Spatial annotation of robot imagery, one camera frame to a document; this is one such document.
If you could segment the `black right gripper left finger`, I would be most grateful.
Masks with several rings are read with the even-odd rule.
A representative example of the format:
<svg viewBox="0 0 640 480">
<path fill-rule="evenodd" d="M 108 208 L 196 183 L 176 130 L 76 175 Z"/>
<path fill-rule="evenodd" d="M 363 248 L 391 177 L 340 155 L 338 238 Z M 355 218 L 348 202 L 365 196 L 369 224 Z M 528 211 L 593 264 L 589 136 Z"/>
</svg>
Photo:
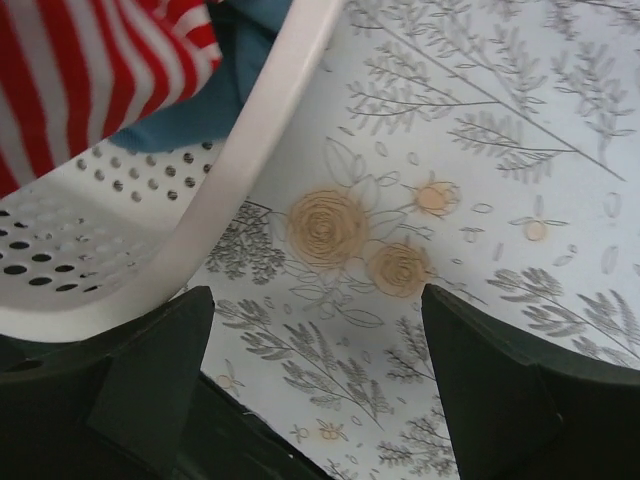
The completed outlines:
<svg viewBox="0 0 640 480">
<path fill-rule="evenodd" d="M 321 479 L 201 370 L 198 287 L 82 341 L 1 339 L 5 479 Z"/>
</svg>

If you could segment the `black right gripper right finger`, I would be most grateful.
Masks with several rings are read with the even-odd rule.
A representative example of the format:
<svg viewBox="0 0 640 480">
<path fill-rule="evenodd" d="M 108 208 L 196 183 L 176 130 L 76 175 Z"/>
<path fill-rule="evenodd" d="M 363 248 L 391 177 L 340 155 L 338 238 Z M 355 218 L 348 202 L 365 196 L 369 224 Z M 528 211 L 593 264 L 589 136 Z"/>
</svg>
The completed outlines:
<svg viewBox="0 0 640 480">
<path fill-rule="evenodd" d="M 636 479 L 639 373 L 428 285 L 422 319 L 463 479 Z"/>
</svg>

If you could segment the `white oval perforated basket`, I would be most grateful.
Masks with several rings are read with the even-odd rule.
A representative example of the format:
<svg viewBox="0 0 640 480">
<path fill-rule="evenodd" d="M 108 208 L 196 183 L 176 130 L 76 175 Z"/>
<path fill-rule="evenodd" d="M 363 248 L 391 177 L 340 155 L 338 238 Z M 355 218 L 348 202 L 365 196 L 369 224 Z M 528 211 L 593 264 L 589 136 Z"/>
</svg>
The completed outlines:
<svg viewBox="0 0 640 480">
<path fill-rule="evenodd" d="M 342 10 L 296 1 L 226 140 L 145 155 L 101 142 L 1 203 L 1 331 L 83 340 L 171 299 L 251 191 Z"/>
</svg>

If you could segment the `red white striped tank top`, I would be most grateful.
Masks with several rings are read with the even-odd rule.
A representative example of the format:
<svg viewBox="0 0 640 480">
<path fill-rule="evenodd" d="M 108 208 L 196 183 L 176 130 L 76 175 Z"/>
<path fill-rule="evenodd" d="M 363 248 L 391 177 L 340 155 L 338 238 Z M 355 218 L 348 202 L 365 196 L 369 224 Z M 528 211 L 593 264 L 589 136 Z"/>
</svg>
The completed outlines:
<svg viewBox="0 0 640 480">
<path fill-rule="evenodd" d="M 222 60 L 203 1 L 4 1 L 1 194 L 193 97 Z"/>
</svg>

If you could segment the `blue garment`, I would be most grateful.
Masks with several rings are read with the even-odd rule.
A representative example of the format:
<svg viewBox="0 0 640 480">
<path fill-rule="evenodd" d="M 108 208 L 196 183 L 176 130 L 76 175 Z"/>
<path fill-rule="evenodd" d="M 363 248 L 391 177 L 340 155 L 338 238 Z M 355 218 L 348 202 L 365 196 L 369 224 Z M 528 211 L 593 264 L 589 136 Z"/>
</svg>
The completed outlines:
<svg viewBox="0 0 640 480">
<path fill-rule="evenodd" d="M 196 95 L 120 130 L 110 141 L 127 150 L 157 153 L 226 138 L 291 4 L 290 0 L 209 2 L 221 64 Z"/>
</svg>

